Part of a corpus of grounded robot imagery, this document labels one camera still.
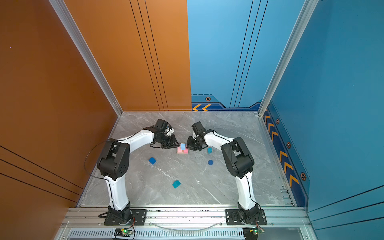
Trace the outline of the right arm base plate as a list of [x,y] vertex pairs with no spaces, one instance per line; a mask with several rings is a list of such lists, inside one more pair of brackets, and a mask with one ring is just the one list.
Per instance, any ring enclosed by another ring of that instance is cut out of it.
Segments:
[[226,223],[229,226],[235,225],[259,225],[268,224],[267,217],[263,209],[243,211],[239,209],[226,209]]

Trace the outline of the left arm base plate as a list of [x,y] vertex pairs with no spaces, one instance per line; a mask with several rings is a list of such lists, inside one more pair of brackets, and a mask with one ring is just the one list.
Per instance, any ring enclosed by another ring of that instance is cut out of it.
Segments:
[[146,209],[133,209],[127,211],[108,210],[105,226],[143,226],[147,217]]

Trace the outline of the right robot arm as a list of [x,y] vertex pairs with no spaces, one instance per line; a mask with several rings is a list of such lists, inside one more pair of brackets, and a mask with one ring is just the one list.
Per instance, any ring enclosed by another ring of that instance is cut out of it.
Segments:
[[226,167],[236,180],[240,220],[246,225],[252,224],[260,216],[261,207],[256,201],[252,184],[255,160],[245,141],[240,137],[229,138],[207,130],[201,122],[193,124],[192,129],[194,134],[188,138],[187,148],[201,151],[213,147],[222,152]]

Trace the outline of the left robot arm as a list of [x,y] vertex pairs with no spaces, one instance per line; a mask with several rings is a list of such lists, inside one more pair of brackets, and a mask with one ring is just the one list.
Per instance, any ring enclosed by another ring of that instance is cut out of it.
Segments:
[[174,149],[180,146],[174,135],[174,128],[165,120],[122,138],[109,139],[104,144],[97,162],[97,168],[107,181],[110,203],[108,211],[101,214],[105,225],[128,225],[134,217],[131,203],[126,193],[125,176],[129,168],[130,154],[145,146],[160,144],[161,149]]

